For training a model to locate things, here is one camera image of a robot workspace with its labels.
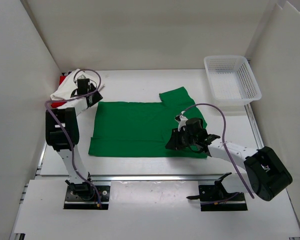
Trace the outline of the white t-shirt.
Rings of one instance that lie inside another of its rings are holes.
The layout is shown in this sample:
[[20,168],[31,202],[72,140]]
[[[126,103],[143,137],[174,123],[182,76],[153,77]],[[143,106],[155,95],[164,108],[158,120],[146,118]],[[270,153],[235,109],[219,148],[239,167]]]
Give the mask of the white t-shirt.
[[99,77],[95,73],[89,70],[76,69],[65,77],[57,90],[50,95],[50,99],[53,101],[70,99],[72,92],[78,88],[77,79],[81,76],[90,79],[94,87],[98,86]]

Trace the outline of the green garment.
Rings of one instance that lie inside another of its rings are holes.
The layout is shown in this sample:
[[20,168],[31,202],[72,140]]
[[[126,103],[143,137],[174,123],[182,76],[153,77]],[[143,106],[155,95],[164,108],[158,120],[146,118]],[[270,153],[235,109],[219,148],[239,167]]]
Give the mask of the green garment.
[[160,93],[159,102],[103,102],[97,106],[88,154],[111,158],[196,158],[204,153],[166,149],[175,117],[184,109],[190,118],[203,118],[184,87]]

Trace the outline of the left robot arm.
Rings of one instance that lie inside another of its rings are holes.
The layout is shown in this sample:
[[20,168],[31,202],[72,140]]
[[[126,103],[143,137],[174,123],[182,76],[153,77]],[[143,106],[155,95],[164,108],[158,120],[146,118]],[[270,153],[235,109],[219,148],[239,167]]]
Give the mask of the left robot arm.
[[63,160],[68,172],[68,186],[78,187],[77,194],[83,200],[90,200],[95,194],[95,188],[78,150],[80,131],[77,118],[103,99],[99,91],[102,81],[96,83],[90,78],[80,78],[71,82],[75,88],[69,99],[48,100],[44,103],[45,140]]

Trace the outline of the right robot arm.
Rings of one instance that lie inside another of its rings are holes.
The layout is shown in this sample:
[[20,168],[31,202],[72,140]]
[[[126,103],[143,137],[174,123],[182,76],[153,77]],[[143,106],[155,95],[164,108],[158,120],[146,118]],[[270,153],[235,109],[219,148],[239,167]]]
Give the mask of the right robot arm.
[[253,149],[223,142],[220,136],[209,134],[203,128],[201,118],[188,119],[179,115],[175,120],[178,127],[172,129],[166,149],[205,154],[244,169],[246,176],[243,179],[250,184],[248,189],[262,200],[269,202],[293,182],[292,175],[272,148]]

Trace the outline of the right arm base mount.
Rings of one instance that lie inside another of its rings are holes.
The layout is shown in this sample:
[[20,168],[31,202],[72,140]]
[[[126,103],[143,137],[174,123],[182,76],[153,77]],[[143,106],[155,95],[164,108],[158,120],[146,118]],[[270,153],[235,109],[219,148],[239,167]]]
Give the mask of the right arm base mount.
[[187,196],[189,201],[199,200],[201,212],[236,212],[247,211],[245,195],[243,192],[228,192],[223,181],[232,173],[227,172],[214,183],[200,183],[198,195]]

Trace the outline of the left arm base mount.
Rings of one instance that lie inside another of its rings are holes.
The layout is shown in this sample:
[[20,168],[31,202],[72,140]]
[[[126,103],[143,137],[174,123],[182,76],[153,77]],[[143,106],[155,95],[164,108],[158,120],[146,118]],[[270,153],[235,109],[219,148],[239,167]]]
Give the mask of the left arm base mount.
[[63,208],[65,210],[108,210],[111,186],[102,184],[95,185],[83,182],[81,184],[65,181],[67,189]]

